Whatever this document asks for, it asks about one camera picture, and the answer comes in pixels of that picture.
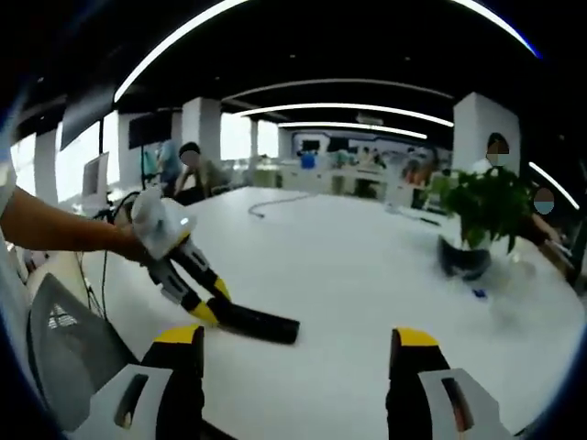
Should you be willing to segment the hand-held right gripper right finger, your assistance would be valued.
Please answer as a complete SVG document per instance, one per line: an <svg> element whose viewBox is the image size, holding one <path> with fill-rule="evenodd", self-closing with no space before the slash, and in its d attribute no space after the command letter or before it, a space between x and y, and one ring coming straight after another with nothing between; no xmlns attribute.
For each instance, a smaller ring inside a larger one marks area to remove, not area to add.
<svg viewBox="0 0 587 440"><path fill-rule="evenodd" d="M468 372L453 368L424 331L392 331L389 390L390 439L511 439L499 404Z"/></svg>

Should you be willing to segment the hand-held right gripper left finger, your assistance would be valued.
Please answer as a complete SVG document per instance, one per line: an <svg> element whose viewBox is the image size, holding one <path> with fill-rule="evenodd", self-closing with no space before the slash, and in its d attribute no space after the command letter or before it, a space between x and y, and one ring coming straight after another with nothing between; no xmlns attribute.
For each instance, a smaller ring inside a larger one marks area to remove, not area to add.
<svg viewBox="0 0 587 440"><path fill-rule="evenodd" d="M199 435L204 336L170 328L138 347L110 324L64 337L59 421L70 439L182 439Z"/></svg>

